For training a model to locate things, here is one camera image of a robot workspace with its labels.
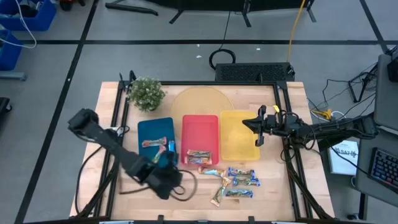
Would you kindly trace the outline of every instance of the red tray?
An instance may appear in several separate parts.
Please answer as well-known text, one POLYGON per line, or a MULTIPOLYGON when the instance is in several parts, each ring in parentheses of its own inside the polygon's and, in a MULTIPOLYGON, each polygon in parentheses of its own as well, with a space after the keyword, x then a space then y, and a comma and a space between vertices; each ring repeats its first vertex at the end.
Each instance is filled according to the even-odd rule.
POLYGON ((181 163, 185 164, 188 149, 210 151, 213 165, 218 163, 218 117, 185 115, 182 118, 181 163))

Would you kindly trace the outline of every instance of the potted plant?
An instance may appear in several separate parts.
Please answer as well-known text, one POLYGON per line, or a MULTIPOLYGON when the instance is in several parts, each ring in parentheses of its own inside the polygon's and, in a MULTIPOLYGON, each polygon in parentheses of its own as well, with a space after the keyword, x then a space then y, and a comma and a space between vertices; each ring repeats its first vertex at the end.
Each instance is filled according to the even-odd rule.
POLYGON ((129 101, 143 112, 154 111, 166 95, 160 81, 139 77, 131 84, 129 101))

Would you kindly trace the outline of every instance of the colorful wrapper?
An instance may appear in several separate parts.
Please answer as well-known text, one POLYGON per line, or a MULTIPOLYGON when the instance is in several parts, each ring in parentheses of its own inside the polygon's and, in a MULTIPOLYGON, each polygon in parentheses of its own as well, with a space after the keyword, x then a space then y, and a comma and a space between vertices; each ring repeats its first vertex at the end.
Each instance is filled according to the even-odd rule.
POLYGON ((253 198, 253 191, 246 189, 231 189, 225 194, 226 197, 249 197, 253 198))
POLYGON ((211 152, 208 152, 208 151, 196 151, 196 150, 188 149, 187 154, 188 154, 188 156, 192 156, 192 157, 206 157, 206 158, 211 157, 211 152))
POLYGON ((199 165, 211 165, 212 161, 211 161, 211 158, 188 156, 185 158, 185 163, 199 164, 199 165))
POLYGON ((157 139, 157 140, 144 140, 142 142, 142 146, 143 147, 161 146, 161 145, 165 145, 166 143, 167 143, 167 138, 166 137, 162 137, 162 138, 157 139))
POLYGON ((213 199, 211 199, 211 201, 210 201, 210 203, 215 204, 217 207, 220 206, 221 199, 223 198, 226 186, 231 182, 231 180, 229 180, 229 182, 227 180, 229 180, 229 179, 228 178, 223 178, 223 184, 221 185, 221 187, 219 187, 219 189, 217 190, 217 192, 214 195, 213 199))
POLYGON ((169 141, 169 151, 175 152, 175 142, 174 141, 169 141))
POLYGON ((232 167, 229 167, 228 168, 228 177, 229 176, 234 176, 234 177, 247 176, 250 178, 255 178, 256 173, 254 172, 254 170, 244 171, 244 170, 239 170, 239 169, 234 169, 232 167))
POLYGON ((159 159, 160 159, 160 156, 162 155, 162 153, 163 153, 164 151, 166 151, 166 147, 163 146, 163 145, 160 145, 160 146, 159 146, 159 151, 157 151, 157 154, 156 154, 155 157, 153 158, 152 162, 153 162, 153 163, 158 163, 158 162, 159 162, 159 159))
POLYGON ((246 186, 260 186, 260 180, 258 178, 246 178, 246 179, 239 179, 237 177, 234 177, 234 186, 238 186, 239 184, 241 185, 246 185, 246 186))
POLYGON ((199 172, 199 174, 216 175, 221 178, 226 176, 226 171, 223 169, 208 169, 208 168, 204 168, 204 167, 198 167, 198 172, 199 172))

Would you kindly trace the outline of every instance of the gray floor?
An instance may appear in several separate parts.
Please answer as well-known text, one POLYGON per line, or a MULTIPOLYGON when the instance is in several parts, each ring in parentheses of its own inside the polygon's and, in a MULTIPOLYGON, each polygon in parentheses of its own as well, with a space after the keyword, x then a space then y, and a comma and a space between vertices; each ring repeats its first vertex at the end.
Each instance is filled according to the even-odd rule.
MULTIPOLYGON (((78 40, 92 1, 86 7, 74 5, 71 12, 57 11, 47 32, 34 32, 39 40, 78 40)), ((367 0, 372 15, 385 40, 397 40, 398 28, 390 17, 395 0, 367 0)), ((113 11, 100 1, 88 40, 168 40, 222 39, 227 12, 184 12, 174 25, 168 21, 176 13, 142 1, 160 16, 113 11)), ((358 0, 316 0, 312 23, 304 12, 297 26, 298 40, 377 40, 358 0)), ((246 28, 241 16, 231 14, 227 39, 275 39, 290 37, 296 9, 251 12, 252 28, 246 28)), ((25 32, 13 32, 29 39, 25 32)), ((12 223, 21 204, 27 183, 41 150, 60 92, 76 51, 76 45, 38 45, 24 49, 17 71, 26 72, 26 82, 1 80, 0 96, 10 97, 14 110, 0 130, 0 223, 12 223)), ((214 80, 208 56, 219 45, 85 45, 53 141, 32 198, 25 222, 67 218, 85 144, 67 130, 67 121, 80 108, 94 108, 100 84, 116 81, 121 72, 127 77, 133 69, 137 76, 160 80, 214 80)), ((283 62, 287 45, 225 45, 237 55, 237 62, 283 62)), ((323 101, 322 89, 327 78, 349 80, 376 62, 382 53, 379 45, 294 45, 291 63, 296 80, 305 84, 307 96, 315 103, 323 101)), ((227 55, 217 55, 216 62, 229 62, 227 55)), ((331 83, 326 97, 344 90, 344 83, 331 83)), ((351 110, 349 116, 364 111, 372 98, 351 110)), ((345 112, 353 103, 346 91, 330 101, 330 108, 345 112)), ((365 112, 372 112, 373 106, 365 112)), ((357 212, 359 193, 350 187, 348 177, 328 173, 326 177, 336 217, 357 212)), ((392 223, 398 220, 398 208, 371 199, 368 220, 392 223)))

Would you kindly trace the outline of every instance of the wooden table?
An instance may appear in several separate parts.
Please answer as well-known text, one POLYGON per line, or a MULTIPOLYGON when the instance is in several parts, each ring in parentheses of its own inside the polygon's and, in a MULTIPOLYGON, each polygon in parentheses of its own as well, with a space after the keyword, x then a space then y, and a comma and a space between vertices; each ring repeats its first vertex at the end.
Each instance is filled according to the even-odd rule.
MULTIPOLYGON (((116 98, 118 83, 104 82, 99 93, 96 112, 99 115, 99 123, 102 127, 108 127, 111 123, 114 102, 116 98)), ((257 111, 261 105, 267 106, 267 113, 274 114, 275 97, 271 86, 213 86, 223 92, 233 103, 237 110, 257 111)), ((307 99, 303 83, 288 83, 292 111, 297 113, 306 123, 312 123, 308 110, 307 99)), ((127 125, 131 130, 125 135, 124 147, 137 152, 137 124, 140 121, 154 118, 168 117, 170 104, 173 99, 189 86, 164 86, 167 96, 159 108, 150 113, 141 113, 130 105, 127 125)), ((282 105, 284 105, 283 94, 280 91, 282 105)), ((123 100, 121 103, 118 124, 120 124, 123 100)), ((242 169, 254 169, 261 181, 260 187, 248 187, 254 191, 254 198, 228 198, 223 197, 220 207, 210 203, 216 193, 221 181, 216 176, 200 175, 191 169, 198 178, 198 191, 196 195, 187 202, 179 202, 173 198, 169 200, 158 199, 151 190, 138 194, 119 195, 123 191, 138 189, 137 185, 121 169, 119 172, 118 186, 114 198, 112 219, 115 220, 156 220, 158 215, 164 215, 165 220, 224 220, 245 221, 248 216, 254 216, 261 220, 294 220, 292 199, 289 190, 286 164, 280 159, 282 140, 277 136, 264 135, 265 144, 260 147, 261 158, 254 162, 227 162, 220 161, 216 166, 226 169, 235 167, 242 169)), ((176 135, 177 150, 180 150, 180 139, 176 135)), ((86 148, 87 158, 98 145, 89 143, 86 148)), ((325 173, 320 156, 313 151, 301 150, 303 167, 307 179, 309 191, 325 211, 334 217, 330 194, 326 183, 325 173)), ((98 188, 101 169, 103 165, 104 150, 95 155, 86 165, 80 181, 79 205, 80 209, 90 200, 98 188)), ((193 186, 192 178, 184 174, 183 186, 189 193, 193 186)), ((302 196, 297 188, 300 202, 300 212, 305 217, 302 196)), ((108 193, 104 194, 101 214, 104 214, 108 193)))

